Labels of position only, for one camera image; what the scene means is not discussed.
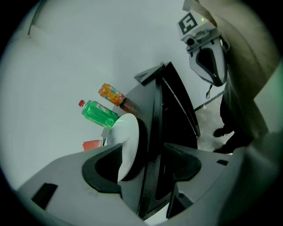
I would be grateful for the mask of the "orange drink can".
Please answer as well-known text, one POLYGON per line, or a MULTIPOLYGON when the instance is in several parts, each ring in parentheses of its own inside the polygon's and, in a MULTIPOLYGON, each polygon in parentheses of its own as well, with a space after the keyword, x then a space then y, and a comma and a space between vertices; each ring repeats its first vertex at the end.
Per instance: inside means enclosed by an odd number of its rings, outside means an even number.
POLYGON ((124 101, 125 95, 119 92, 110 84, 104 83, 101 88, 99 89, 98 93, 101 97, 108 100, 112 104, 116 106, 120 106, 124 101))

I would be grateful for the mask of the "white round plate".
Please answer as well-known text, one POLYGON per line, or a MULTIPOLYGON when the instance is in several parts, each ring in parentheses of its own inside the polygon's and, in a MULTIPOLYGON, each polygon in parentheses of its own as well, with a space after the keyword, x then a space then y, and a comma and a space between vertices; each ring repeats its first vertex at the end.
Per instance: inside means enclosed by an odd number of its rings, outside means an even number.
POLYGON ((122 163, 118 172, 118 181, 129 173, 138 150, 139 126, 137 118, 126 113, 110 129, 104 145, 122 144, 122 163))

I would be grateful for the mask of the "green soda can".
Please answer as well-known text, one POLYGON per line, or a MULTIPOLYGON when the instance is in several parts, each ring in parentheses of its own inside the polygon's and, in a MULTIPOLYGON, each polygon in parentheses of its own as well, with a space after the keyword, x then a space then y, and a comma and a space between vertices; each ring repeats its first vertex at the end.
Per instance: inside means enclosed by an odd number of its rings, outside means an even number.
POLYGON ((117 113, 91 100, 86 102, 85 107, 82 108, 82 115, 87 120, 105 128, 111 128, 119 118, 117 113))

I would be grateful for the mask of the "black mini fridge cabinet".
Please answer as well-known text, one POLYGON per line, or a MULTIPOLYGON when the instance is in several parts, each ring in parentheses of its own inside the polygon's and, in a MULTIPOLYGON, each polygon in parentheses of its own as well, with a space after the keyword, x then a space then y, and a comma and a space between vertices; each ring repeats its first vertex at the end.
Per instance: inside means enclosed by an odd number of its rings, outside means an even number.
POLYGON ((201 162, 168 144, 197 148, 199 126, 190 98, 172 63, 136 76, 138 85, 113 111, 133 114, 138 121, 139 143, 134 163, 119 182, 122 200, 141 219, 175 200, 179 181, 192 179, 201 162))

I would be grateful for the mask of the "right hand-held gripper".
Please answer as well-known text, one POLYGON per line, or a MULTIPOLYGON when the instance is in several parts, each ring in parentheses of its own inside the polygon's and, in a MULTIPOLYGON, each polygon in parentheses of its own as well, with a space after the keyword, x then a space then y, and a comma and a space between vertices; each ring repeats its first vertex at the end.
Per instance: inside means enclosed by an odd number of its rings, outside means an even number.
POLYGON ((190 10, 178 23, 180 40, 190 54, 191 69, 204 81, 222 86, 227 81, 226 47, 220 32, 208 19, 190 10), (200 48, 210 42, 211 48, 200 48))

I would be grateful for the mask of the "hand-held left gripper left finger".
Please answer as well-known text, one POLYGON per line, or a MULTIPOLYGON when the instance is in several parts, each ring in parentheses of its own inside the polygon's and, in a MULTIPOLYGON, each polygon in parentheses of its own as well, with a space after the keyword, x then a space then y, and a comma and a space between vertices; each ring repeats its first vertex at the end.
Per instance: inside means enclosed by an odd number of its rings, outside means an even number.
POLYGON ((121 144, 67 155, 37 172, 17 194, 48 226, 147 226, 122 200, 121 163, 121 144))

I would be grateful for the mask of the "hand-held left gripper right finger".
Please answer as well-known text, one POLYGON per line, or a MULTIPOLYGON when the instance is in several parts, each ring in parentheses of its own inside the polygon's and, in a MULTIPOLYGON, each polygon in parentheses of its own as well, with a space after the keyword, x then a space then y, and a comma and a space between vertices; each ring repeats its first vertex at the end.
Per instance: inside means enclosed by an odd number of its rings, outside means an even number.
POLYGON ((218 179, 230 154, 202 151, 164 143, 166 169, 171 174, 172 191, 166 218, 172 218, 193 205, 218 179))

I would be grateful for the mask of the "person's black trousers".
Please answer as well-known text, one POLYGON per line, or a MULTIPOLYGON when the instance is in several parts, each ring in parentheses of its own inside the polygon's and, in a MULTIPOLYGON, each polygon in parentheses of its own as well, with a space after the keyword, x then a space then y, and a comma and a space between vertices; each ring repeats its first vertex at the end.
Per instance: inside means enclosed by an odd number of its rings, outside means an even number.
POLYGON ((220 105, 220 116, 224 124, 222 128, 231 129, 234 132, 225 144, 233 147, 235 150, 239 147, 245 147, 251 143, 253 137, 245 131, 245 120, 237 102, 237 98, 229 83, 226 83, 223 91, 222 102, 220 105))

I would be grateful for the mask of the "person's black shoe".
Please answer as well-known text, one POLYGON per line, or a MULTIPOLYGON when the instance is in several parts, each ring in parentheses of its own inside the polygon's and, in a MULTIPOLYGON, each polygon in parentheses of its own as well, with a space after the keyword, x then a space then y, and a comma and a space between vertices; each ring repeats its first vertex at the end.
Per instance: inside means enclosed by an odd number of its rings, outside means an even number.
POLYGON ((234 148, 228 146, 227 144, 223 145, 221 148, 216 149, 213 151, 214 153, 220 153, 220 154, 231 154, 234 152, 234 148))
POLYGON ((218 137, 226 136, 230 134, 231 132, 233 132, 233 130, 231 129, 218 128, 214 131, 213 136, 218 138, 218 137))

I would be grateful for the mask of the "red watermelon slice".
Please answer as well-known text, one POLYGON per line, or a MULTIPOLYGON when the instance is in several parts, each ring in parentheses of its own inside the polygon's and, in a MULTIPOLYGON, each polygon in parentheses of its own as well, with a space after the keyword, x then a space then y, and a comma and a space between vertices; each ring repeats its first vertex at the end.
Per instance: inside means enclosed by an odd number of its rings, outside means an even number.
POLYGON ((91 140, 91 141, 85 141, 83 142, 83 150, 89 151, 95 148, 101 147, 103 144, 103 141, 101 139, 99 140, 91 140))

